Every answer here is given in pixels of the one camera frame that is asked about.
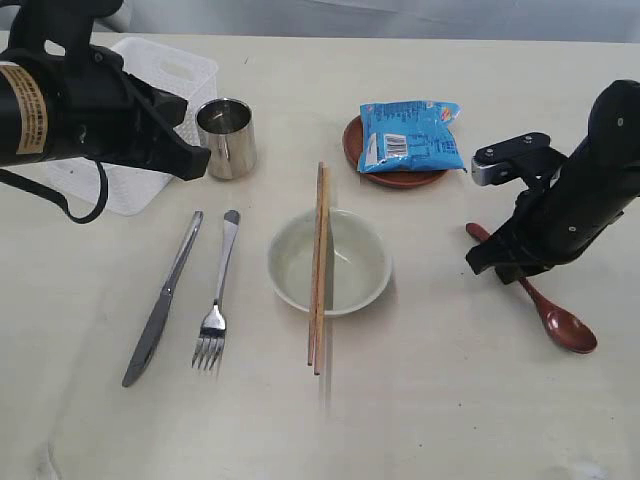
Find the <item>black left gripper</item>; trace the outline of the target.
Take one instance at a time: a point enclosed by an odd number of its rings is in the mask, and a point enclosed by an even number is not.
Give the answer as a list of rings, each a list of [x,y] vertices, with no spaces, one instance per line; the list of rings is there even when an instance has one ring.
[[[141,159],[135,153],[138,121],[162,117],[155,110],[160,98],[184,111],[186,101],[156,89],[124,71],[123,58],[91,46],[78,65],[70,57],[49,57],[49,159],[84,157],[92,161],[173,175],[184,181],[201,178],[210,150],[185,142],[174,131],[161,131]]]

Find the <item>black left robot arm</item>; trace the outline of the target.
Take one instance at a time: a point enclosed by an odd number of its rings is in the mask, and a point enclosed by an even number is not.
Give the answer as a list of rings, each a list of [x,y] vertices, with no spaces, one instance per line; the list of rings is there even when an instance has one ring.
[[[205,173],[208,151],[173,130],[184,99],[123,70],[123,59],[90,48],[74,71],[65,57],[11,48],[1,54],[1,180],[63,211],[55,190],[9,172],[14,165],[86,157],[169,173],[183,180]]]

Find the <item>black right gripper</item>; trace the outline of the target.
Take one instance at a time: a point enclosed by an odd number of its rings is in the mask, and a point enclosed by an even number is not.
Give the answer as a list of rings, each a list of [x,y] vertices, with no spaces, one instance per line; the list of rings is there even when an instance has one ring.
[[[625,170],[566,164],[511,232],[481,235],[465,259],[478,275],[490,267],[510,284],[577,259],[625,208]]]

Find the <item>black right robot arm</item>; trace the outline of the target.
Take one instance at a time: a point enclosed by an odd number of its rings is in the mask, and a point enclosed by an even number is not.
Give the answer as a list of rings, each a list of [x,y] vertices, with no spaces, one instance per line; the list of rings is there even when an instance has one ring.
[[[495,268],[505,284],[574,261],[639,196],[639,83],[600,93],[585,138],[556,169],[516,171],[528,191],[508,229],[510,262]]]

